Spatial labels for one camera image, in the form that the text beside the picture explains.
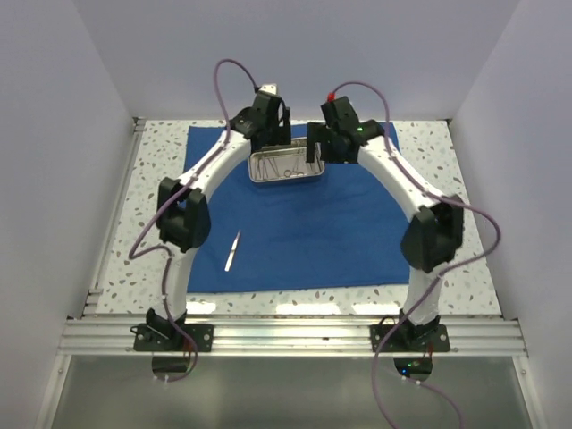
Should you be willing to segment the stainless steel tray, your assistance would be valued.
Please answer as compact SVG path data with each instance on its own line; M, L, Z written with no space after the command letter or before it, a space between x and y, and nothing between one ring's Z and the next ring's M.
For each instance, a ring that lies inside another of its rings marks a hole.
M261 151L252 154L247 160L248 176L252 182L258 185L268 185L285 182L314 181L319 179L325 172L325 163L316 159L312 164L306 162L306 143L307 138L294 138L288 146L264 147ZM302 170L304 176L284 177L284 170L293 165L294 157L302 155L304 161ZM277 164L279 176L273 180L262 181L259 177L257 163L262 156L274 157Z

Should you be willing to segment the blue surgical cloth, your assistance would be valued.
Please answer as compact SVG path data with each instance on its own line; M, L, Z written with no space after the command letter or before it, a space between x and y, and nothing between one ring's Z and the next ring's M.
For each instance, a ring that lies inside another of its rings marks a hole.
M408 221L389 192L354 164L314 181L258 185L240 163L208 203L211 231L187 290L238 293L408 282L400 242ZM231 270L224 271L238 231Z

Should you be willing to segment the wide steel tweezers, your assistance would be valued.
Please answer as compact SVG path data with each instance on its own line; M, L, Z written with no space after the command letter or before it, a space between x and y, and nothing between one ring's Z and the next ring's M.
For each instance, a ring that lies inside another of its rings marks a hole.
M231 244L231 250L230 250L229 255L228 255L226 262L225 262L225 266L224 266L225 272L229 272L231 270L233 259L235 257L235 254L236 254L239 242L240 242L240 236L241 236L241 231L238 231L234 240L233 240L233 243Z

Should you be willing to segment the steel hemostat clamp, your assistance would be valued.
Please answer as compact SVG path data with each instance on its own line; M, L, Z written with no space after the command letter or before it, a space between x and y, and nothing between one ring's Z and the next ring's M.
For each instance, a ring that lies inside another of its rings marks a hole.
M291 178L291 177L304 176L305 173L302 170L303 161L304 157L302 155L295 156L293 165L290 168L284 170L284 177Z

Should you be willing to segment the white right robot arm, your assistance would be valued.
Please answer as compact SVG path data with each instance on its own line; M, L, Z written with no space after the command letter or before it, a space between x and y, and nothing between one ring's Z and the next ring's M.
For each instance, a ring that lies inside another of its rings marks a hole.
M400 251L409 266L408 294L386 342L419 350L440 324L442 272L463 242L462 200L427 182L391 140L390 124L362 122L347 97L329 94L324 123L307 125L307 155L327 164L358 164L390 193L408 221Z

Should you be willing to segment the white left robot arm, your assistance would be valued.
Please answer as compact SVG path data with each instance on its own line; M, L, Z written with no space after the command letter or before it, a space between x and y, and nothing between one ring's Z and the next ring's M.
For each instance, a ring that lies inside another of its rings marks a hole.
M208 202L241 162L272 143L290 141L290 111L275 84L260 87L253 105L230 120L230 128L190 169L159 185L156 226L163 243L177 247L162 279L162 301L147 311L146 324L165 350L179 349L186 339L186 294L198 249L211 231Z

